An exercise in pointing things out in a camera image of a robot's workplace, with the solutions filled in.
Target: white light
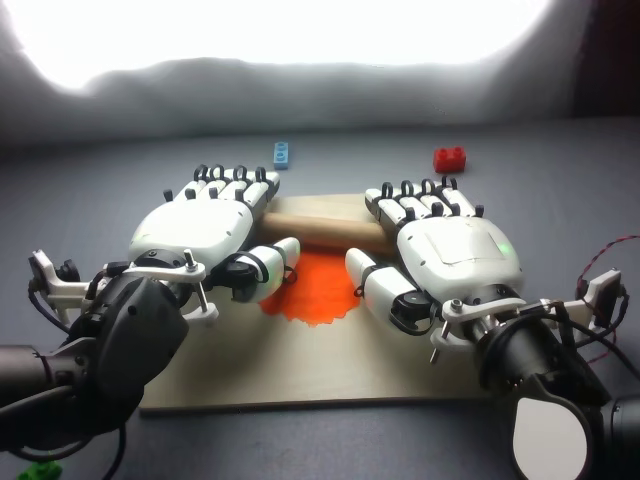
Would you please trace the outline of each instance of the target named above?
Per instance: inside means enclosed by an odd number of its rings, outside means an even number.
[[[5,0],[23,51],[60,86],[167,60],[464,64],[531,29],[551,0]]]

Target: back of robotic hand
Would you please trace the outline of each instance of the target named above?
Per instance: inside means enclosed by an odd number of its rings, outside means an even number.
[[[402,332],[431,333],[432,364],[440,352],[475,359],[481,386],[502,399],[507,412],[509,451],[520,477],[573,480],[603,471],[612,477],[615,470],[637,478],[640,401],[618,401],[603,419],[609,394],[577,352],[606,342],[624,317],[629,297],[620,272],[581,285],[576,301],[527,304],[518,293],[523,275],[515,249],[483,218],[484,207],[457,187],[444,177],[439,185],[425,179],[366,191],[367,208],[395,239],[399,268],[349,250],[355,294]],[[560,341],[551,330],[557,327]],[[588,338],[578,341],[575,329]]]
[[[56,269],[44,252],[33,252],[29,299],[68,337],[51,353],[0,347],[0,450],[27,458],[24,447],[77,443],[67,456],[117,429],[190,326],[217,319],[205,290],[226,286],[234,300],[258,302],[290,281],[300,253],[296,239],[242,251],[278,187],[278,175],[263,168],[201,165],[178,195],[165,191],[167,202],[141,222],[129,260],[106,264],[91,282],[80,281],[72,261]],[[199,307],[182,314],[194,292]],[[73,309],[81,313],[70,323]]]

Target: rolling pin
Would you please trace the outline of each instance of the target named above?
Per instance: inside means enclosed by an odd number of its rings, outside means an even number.
[[[297,238],[303,247],[355,247],[387,256],[395,254],[394,245],[377,223],[266,212],[258,222],[258,240],[275,242],[286,237]]]

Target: gray table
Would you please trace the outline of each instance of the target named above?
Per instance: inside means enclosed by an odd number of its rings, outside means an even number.
[[[53,348],[63,340],[26,298],[27,257],[43,248],[73,258],[83,278],[122,259],[138,222],[181,188],[200,163],[270,165],[273,142],[290,142],[280,195],[355,193],[388,180],[432,175],[434,148],[463,145],[461,189],[515,245],[524,295],[570,298],[589,259],[608,241],[638,233],[640,121],[296,134],[5,152],[0,165],[2,343]],[[619,344],[640,364],[640,245],[614,248],[594,269],[623,270],[632,293]],[[591,356],[599,348],[585,352]],[[595,365],[614,395],[640,391],[615,358]],[[129,422],[118,479],[512,478],[488,442],[499,412],[489,402],[362,408],[231,411]],[[66,479],[100,478],[117,436],[95,439],[63,461]],[[27,464],[0,455],[2,478]]]

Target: red toy brick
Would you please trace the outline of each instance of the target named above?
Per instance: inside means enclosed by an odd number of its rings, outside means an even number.
[[[433,169],[436,173],[455,173],[464,171],[467,154],[462,147],[439,148],[433,152]]]

